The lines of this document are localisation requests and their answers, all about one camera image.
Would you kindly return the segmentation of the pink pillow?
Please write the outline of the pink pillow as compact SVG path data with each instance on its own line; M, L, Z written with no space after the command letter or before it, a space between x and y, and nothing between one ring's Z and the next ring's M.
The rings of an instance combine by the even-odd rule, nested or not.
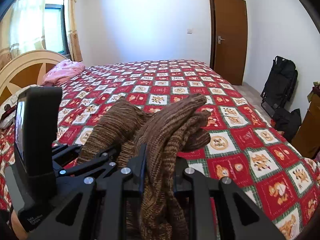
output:
M82 62L63 60L47 72L40 83L41 86L59 86L85 70Z

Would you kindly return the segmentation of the black bag on floor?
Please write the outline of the black bag on floor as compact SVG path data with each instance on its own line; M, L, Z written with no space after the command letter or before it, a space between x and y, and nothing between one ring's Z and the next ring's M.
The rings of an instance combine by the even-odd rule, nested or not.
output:
M300 109L289 112L284 108L278 108L271 119L272 127L282 132L282 136L291 142L302 124Z

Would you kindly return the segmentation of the brown knitted sweater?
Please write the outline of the brown knitted sweater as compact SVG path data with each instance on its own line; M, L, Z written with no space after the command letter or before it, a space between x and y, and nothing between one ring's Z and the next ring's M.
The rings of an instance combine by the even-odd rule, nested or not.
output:
M100 150L121 144L116 162L124 167L146 145L142 202L129 200L126 213L128 230L142 239L189 236L185 211L173 193L173 176L178 152L199 150L210 142L205 130L210 113L200 111L206 101L202 94L191 94L157 113L146 113L120 98L100 118L82 147L79 164L90 161Z

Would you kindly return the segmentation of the sheer yellow curtain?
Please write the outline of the sheer yellow curtain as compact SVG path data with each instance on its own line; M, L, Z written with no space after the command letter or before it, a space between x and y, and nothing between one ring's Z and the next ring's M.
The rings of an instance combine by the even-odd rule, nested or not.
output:
M1 20L1 68L19 55L46 49L45 0L15 0Z

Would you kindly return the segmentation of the red patchwork bear blanket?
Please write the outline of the red patchwork bear blanket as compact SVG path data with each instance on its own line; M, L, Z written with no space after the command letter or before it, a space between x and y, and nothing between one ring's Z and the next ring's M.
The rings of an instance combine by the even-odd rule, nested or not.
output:
M1 239L319 239L319 163L197 61L30 86L1 148Z

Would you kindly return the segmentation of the cream wooden headboard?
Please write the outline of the cream wooden headboard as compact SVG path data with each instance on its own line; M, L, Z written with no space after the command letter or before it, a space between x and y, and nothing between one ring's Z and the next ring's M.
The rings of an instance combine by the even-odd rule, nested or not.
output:
M24 87L41 84L43 76L65 59L49 50L33 50L14 58L1 69L1 103Z

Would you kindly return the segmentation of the window with dark frame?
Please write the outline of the window with dark frame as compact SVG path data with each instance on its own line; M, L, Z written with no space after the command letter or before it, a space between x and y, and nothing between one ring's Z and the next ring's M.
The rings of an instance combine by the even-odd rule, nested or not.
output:
M66 26L64 0L45 0L44 36L46 49L70 57Z

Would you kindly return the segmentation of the brown wooden cabinet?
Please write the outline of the brown wooden cabinet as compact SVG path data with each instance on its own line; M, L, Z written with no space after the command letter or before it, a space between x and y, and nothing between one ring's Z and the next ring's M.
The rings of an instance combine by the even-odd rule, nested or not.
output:
M319 153L319 85L309 95L310 105L291 144L302 156L315 159Z

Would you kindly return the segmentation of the beige patterned curtain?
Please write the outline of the beige patterned curtain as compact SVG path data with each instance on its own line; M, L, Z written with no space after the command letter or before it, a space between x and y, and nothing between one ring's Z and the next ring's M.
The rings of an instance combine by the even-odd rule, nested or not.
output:
M75 21L75 4L76 0L64 0L65 27L71 59L73 61L81 62L82 55Z

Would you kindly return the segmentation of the grey pillow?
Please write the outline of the grey pillow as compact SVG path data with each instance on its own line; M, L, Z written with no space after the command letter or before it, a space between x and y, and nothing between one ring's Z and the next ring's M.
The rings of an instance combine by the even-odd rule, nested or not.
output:
M9 115L0 122L0 129L7 129L14 122L15 115Z

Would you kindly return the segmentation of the brown wooden door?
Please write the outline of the brown wooden door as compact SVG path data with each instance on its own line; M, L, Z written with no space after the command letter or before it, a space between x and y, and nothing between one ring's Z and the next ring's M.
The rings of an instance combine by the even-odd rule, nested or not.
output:
M232 85L242 85L248 40L245 0L209 0L210 68ZM218 36L225 39L217 43Z

